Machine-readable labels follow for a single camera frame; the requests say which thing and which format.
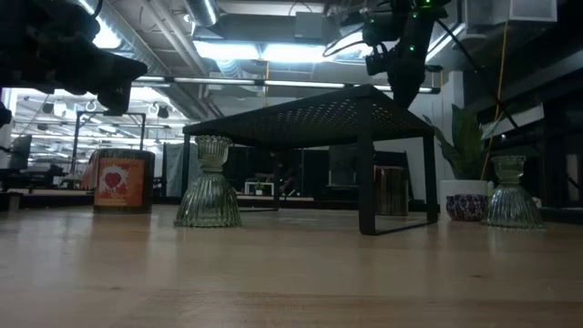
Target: clear glass vase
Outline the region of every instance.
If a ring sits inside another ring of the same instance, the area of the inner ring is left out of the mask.
[[[195,140],[199,146],[202,174],[190,183],[174,224],[197,228],[239,227],[237,193],[222,175],[230,139],[200,136]]]
[[[524,156],[492,158],[500,185],[494,190],[488,205],[488,213],[482,224],[527,230],[545,229],[537,205],[520,186],[525,160]]]

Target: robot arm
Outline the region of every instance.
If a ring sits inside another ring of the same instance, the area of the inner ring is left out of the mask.
[[[393,0],[390,14],[372,14],[364,22],[363,41],[375,48],[366,58],[367,72],[387,73],[399,108],[409,108],[425,81],[425,58],[434,24],[447,17],[444,5],[450,1],[423,0],[424,5],[413,6],[410,0]],[[383,41],[397,39],[398,44],[390,51],[384,46],[382,53],[376,50]]]

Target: metal stand leg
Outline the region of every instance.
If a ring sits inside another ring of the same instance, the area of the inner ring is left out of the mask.
[[[184,197],[187,188],[189,187],[189,162],[190,162],[190,134],[184,134],[184,145],[182,150],[182,193],[180,197]]]
[[[425,167],[425,198],[427,203],[427,221],[437,222],[437,182],[435,177],[434,136],[423,137],[423,157]]]
[[[280,209],[280,161],[275,156],[275,170],[273,171],[273,209]]]
[[[360,109],[358,120],[358,225],[361,234],[375,236],[373,181],[373,116]]]

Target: wooden table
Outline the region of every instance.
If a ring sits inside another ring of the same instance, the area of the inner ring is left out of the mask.
[[[217,230],[176,229],[176,211],[4,216],[0,326],[583,326],[579,226],[441,221],[378,239],[354,233],[355,211],[243,213]]]

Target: heart graphic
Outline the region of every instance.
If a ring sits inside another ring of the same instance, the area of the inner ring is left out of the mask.
[[[121,181],[121,176],[119,175],[119,173],[108,173],[108,174],[106,174],[106,184],[110,188],[116,187],[119,184],[120,181]]]

